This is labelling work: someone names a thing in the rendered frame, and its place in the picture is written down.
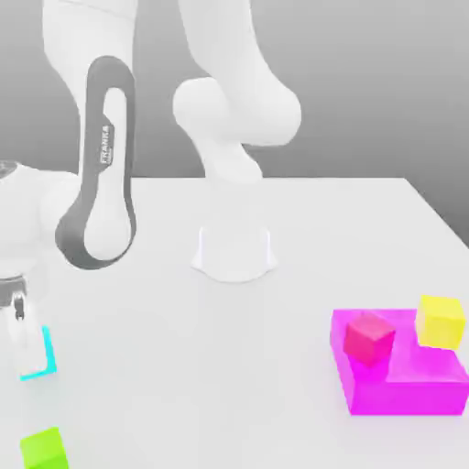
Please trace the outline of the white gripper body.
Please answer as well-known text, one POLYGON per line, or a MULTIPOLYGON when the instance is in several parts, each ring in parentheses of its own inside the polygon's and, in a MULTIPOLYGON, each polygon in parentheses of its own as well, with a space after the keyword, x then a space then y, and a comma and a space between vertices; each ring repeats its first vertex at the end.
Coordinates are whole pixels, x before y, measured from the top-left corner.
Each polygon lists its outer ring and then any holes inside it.
POLYGON ((20 376, 42 372, 48 365, 43 332, 36 311, 27 299, 13 299, 2 309, 13 351, 16 371, 20 376))

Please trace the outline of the large magenta box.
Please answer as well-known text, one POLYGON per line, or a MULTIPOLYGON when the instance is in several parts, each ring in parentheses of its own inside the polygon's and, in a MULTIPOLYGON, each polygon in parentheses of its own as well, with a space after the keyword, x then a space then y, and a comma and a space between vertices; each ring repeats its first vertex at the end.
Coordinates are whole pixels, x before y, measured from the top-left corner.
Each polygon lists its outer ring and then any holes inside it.
POLYGON ((415 309, 373 313, 396 335, 391 354, 368 367, 344 351, 346 326, 361 313, 335 310, 330 344, 347 407, 353 415, 461 415, 469 397, 469 374, 452 350, 423 347, 415 332, 415 309))

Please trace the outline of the small yellow cube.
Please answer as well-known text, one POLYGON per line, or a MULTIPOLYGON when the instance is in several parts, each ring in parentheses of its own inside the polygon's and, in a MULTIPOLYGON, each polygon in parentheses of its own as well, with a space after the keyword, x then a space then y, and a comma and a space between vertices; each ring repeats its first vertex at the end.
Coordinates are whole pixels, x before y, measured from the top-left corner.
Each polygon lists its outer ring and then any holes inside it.
POLYGON ((420 297, 415 319, 420 346, 455 351, 463 339, 465 325, 464 309, 458 299, 420 297))

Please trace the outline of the small red cube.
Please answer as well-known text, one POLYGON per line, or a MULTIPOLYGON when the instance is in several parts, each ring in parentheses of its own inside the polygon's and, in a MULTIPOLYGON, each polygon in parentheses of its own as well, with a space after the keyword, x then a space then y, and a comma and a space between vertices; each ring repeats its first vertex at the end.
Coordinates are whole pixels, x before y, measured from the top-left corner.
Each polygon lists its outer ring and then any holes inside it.
POLYGON ((368 367, 390 357, 396 328, 372 311, 360 311, 345 327, 344 352, 368 367))

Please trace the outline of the small cyan cube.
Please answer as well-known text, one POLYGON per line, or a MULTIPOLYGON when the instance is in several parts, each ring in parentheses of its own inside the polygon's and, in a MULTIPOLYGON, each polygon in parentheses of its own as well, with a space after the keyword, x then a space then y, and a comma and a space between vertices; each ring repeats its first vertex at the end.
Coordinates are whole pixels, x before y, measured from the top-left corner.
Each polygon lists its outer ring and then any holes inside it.
POLYGON ((56 358, 55 358, 54 348, 53 348, 53 344, 51 341, 51 335, 50 335, 48 326, 46 325, 42 326, 42 335, 44 339, 47 366, 43 370, 40 370, 38 372, 27 374, 27 375, 21 375, 19 378, 21 381, 28 381, 28 380, 35 379, 38 377, 51 375, 57 372, 56 358))

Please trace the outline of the small green cube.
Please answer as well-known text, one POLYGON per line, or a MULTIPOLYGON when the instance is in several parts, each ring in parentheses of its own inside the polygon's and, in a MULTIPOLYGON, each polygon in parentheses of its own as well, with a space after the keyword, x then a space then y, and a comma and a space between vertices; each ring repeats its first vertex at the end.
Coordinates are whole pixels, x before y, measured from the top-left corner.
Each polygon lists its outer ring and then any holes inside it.
POLYGON ((70 469, 58 427, 20 440, 25 469, 70 469))

